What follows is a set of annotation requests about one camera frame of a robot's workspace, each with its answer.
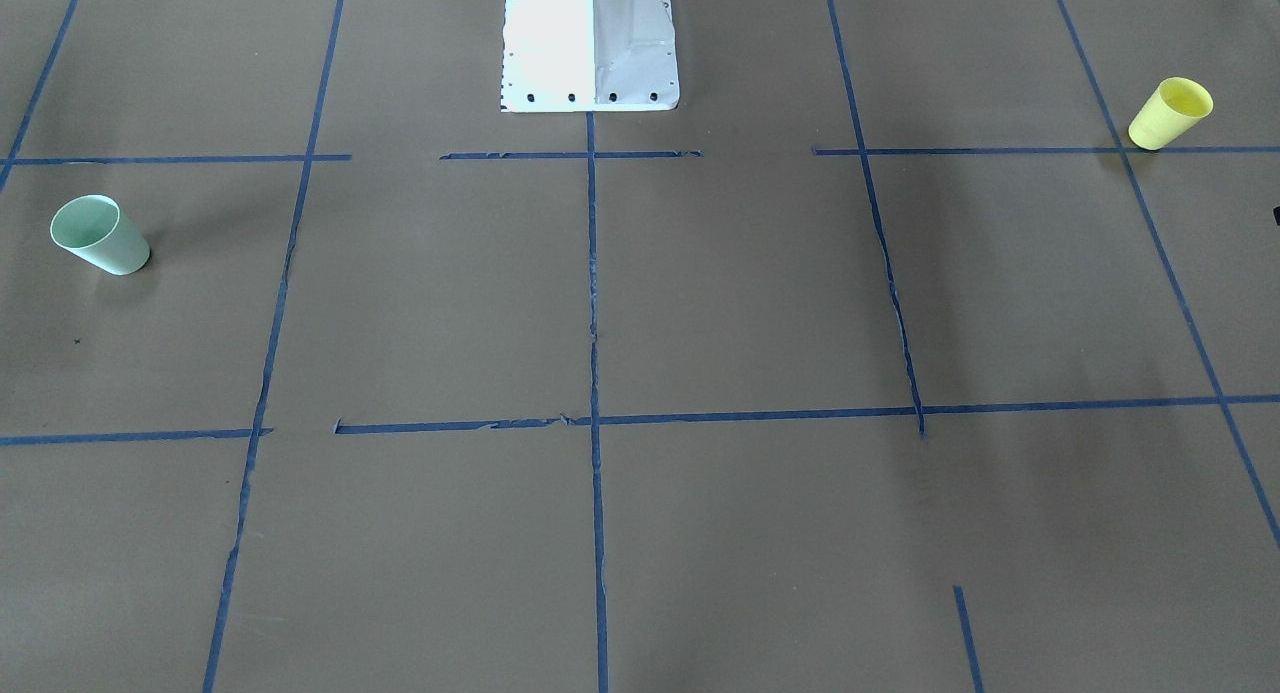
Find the yellow plastic cup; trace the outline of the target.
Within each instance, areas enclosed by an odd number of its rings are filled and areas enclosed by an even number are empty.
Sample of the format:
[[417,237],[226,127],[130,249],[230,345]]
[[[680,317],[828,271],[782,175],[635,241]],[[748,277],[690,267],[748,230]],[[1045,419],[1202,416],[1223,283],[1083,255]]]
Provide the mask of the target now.
[[1130,141],[1160,151],[1213,111],[1213,97],[1201,83],[1170,77],[1158,83],[1126,128]]

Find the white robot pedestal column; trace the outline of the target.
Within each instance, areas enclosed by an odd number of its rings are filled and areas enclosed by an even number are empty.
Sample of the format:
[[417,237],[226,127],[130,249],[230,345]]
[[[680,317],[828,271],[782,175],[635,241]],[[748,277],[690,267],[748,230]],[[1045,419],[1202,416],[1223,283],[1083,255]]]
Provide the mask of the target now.
[[502,38],[502,111],[678,106],[672,0],[504,0]]

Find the green plastic cup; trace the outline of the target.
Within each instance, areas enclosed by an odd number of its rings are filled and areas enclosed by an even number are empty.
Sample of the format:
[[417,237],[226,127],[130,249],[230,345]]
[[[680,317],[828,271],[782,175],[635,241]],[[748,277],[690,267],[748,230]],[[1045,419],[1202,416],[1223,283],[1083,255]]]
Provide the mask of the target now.
[[61,205],[49,234],[60,249],[116,277],[138,272],[151,257],[137,225],[104,195],[84,195]]

